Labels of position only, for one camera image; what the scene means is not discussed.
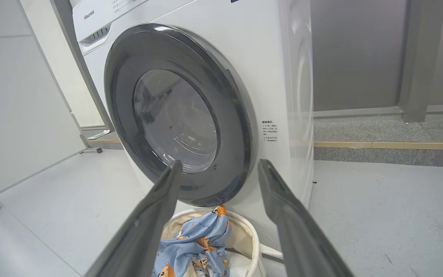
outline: front-load washing machine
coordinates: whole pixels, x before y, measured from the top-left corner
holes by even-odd
[[[144,195],[183,163],[176,212],[224,204],[279,249],[256,160],[308,206],[309,0],[82,0],[76,38]]]

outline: hisense logo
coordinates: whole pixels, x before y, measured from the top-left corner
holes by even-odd
[[[89,18],[90,16],[92,16],[92,14],[94,14],[94,13],[95,13],[95,11],[93,10],[93,11],[91,11],[89,14],[85,15],[85,20],[86,20],[87,18]]]

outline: washing machine door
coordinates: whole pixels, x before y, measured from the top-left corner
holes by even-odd
[[[179,200],[223,204],[253,161],[251,125],[229,70],[186,33],[148,23],[123,32],[104,75],[112,122],[132,160],[155,182],[183,163]]]

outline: white floor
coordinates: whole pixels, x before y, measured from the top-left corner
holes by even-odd
[[[315,180],[311,213],[356,276],[443,275],[443,168],[316,161]],[[84,275],[136,183],[123,150],[105,150],[0,194],[0,277]]]

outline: warning label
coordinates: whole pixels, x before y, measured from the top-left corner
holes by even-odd
[[[278,141],[278,125],[272,120],[262,121],[262,139],[264,142]]]

